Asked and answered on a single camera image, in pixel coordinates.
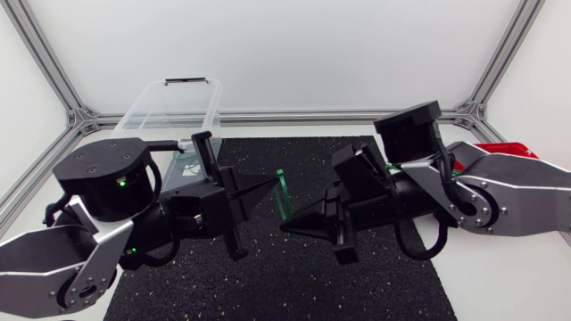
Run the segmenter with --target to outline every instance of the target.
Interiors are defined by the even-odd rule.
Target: white enclosure
[[[0,195],[65,129],[65,111],[5,11],[0,11]]]
[[[86,106],[157,79],[217,78],[222,110],[394,109],[474,90],[509,1],[91,1],[29,5]]]
[[[16,9],[12,16],[0,13],[0,238],[42,228],[41,212],[61,196],[47,168],[42,169],[44,180],[37,180],[34,199],[26,186],[13,188],[15,196],[6,194],[18,187],[18,178],[30,166],[27,173],[35,174],[30,177],[39,175],[34,161],[50,144],[65,136],[65,154],[77,143],[106,138],[111,130],[79,142],[81,132],[112,129],[147,84],[165,78],[220,80],[223,137],[375,135],[380,143],[370,124],[373,111],[387,113],[437,99],[445,110],[441,130],[446,143],[501,140],[493,128],[483,132],[491,123],[507,140],[571,169],[571,151],[565,148],[571,139],[567,0],[2,3],[7,12]],[[534,21],[530,12],[538,8]],[[526,14],[524,22],[517,22]],[[32,22],[22,27],[13,16]],[[517,30],[532,23],[527,35]],[[523,38],[519,49],[513,45]],[[33,49],[27,48],[30,43]],[[499,62],[514,52],[511,64],[510,59]],[[486,80],[489,92],[476,99],[488,71],[495,79]],[[62,86],[66,79],[68,92]],[[58,94],[55,86],[61,89]],[[319,127],[230,127],[235,123],[223,114],[259,111],[370,114],[357,126],[341,119],[343,126]],[[75,115],[67,127],[66,112]],[[6,211],[14,220],[4,234]],[[435,221],[423,217],[416,224],[427,246],[434,243]],[[453,229],[449,245],[433,264],[461,320],[568,320],[570,258],[571,250],[557,232],[510,238]],[[112,291],[95,307],[70,317],[103,318]],[[0,314],[0,319],[9,317]]]
[[[571,2],[547,1],[489,102],[490,122],[509,141],[571,169]]]

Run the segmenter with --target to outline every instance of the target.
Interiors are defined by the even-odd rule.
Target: black cable
[[[455,162],[454,154],[446,150],[442,138],[437,137],[436,143],[440,150],[436,157],[436,163],[440,171],[440,179],[446,197],[448,197],[451,203],[454,204],[460,212],[466,215],[474,215],[475,209],[462,201],[456,180],[452,178],[452,169],[454,168]]]
[[[143,254],[143,264],[151,268],[162,267],[163,265],[169,263],[172,259],[174,259],[175,256],[177,256],[179,248],[180,248],[180,240],[178,238],[174,239],[172,241],[172,246],[170,247],[170,251],[169,253],[167,253],[167,255],[165,255],[162,258],[155,258],[145,253]]]
[[[438,239],[436,240],[436,243],[429,250],[421,252],[412,252],[404,244],[404,240],[402,239],[401,223],[399,222],[394,223],[394,235],[396,236],[396,242],[399,244],[401,251],[409,258],[427,260],[435,257],[438,253],[440,253],[440,251],[443,250],[444,245],[446,245],[446,242],[448,241],[448,226],[443,222],[439,222]]]
[[[52,226],[55,223],[54,214],[60,210],[63,210],[65,205],[67,205],[71,200],[71,195],[68,193],[63,193],[62,198],[60,198],[57,202],[49,204],[46,206],[46,216],[44,218],[44,224],[47,227]]]
[[[131,216],[131,219],[136,218],[137,216],[147,212],[157,201],[159,201],[159,197],[161,196],[161,189],[162,189],[161,172],[159,171],[159,167],[154,161],[151,161],[149,166],[151,167],[154,176],[153,199],[137,214]]]

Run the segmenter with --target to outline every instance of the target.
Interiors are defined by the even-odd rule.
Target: aluminum frame
[[[99,114],[82,101],[46,40],[26,0],[0,0],[22,41],[42,70],[46,80],[68,113],[68,129],[34,162],[12,189],[0,199],[0,237],[21,213],[37,189],[47,180],[51,168],[70,152],[81,139],[100,129],[114,128],[119,114]],[[521,0],[504,32],[492,59],[483,72],[472,95],[457,108],[443,111],[440,123],[454,124],[469,130],[486,143],[505,142],[487,122],[487,102],[527,32],[532,27],[545,0]],[[370,124],[373,120],[398,110],[381,111],[314,111],[314,112],[222,112],[223,126],[284,126],[323,124]],[[180,115],[181,124],[192,115]],[[571,245],[571,235],[564,235]]]

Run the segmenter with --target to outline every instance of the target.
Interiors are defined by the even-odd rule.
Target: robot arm
[[[341,264],[359,260],[357,232],[387,224],[394,224],[398,244],[413,259],[438,254],[449,227],[508,236],[569,230],[570,172],[464,142],[444,147],[435,123],[440,114],[438,102],[431,102],[377,120],[393,165],[377,162],[366,145],[345,147],[333,155],[339,181],[281,229],[330,241]],[[466,169],[454,177],[455,161]],[[413,253],[402,240],[400,222],[429,214],[440,223],[438,241],[428,251]]]
[[[78,312],[112,285],[118,263],[164,265],[185,238],[222,235],[231,259],[245,257],[237,225],[277,178],[220,168],[210,136],[193,136],[204,180],[163,193],[150,153],[177,150],[177,142],[104,140],[70,154],[54,168],[65,194],[47,207],[48,228],[0,244],[0,311],[34,318]],[[169,243],[164,257],[147,254]]]

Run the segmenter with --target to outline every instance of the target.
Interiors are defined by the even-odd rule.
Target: wire
[[[62,198],[60,198],[57,202],[47,205],[46,216],[43,223],[46,224],[47,227],[52,226],[55,223],[54,214],[60,210],[63,210],[65,205],[67,205],[70,200],[71,195],[64,193]]]
[[[446,245],[446,242],[448,241],[448,226],[443,222],[439,222],[438,239],[436,240],[436,243],[429,250],[420,252],[413,252],[404,244],[404,240],[402,239],[401,223],[399,222],[394,223],[394,235],[401,251],[406,254],[406,256],[411,259],[427,260],[435,257],[443,250],[444,245]]]
[[[155,258],[145,253],[142,255],[143,263],[151,268],[162,267],[163,265],[169,263],[177,255],[178,249],[180,248],[180,240],[178,238],[172,241],[172,246],[170,247],[169,253],[162,258]]]

